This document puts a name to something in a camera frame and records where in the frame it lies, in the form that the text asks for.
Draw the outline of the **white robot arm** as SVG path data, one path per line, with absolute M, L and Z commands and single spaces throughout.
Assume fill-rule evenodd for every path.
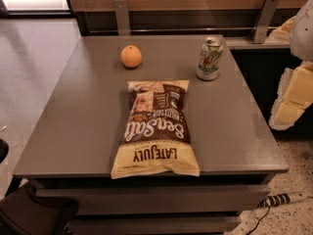
M 313 0 L 272 31 L 270 38 L 288 40 L 291 54 L 302 61 L 294 70 L 285 68 L 271 110 L 270 127 L 286 130 L 313 104 Z

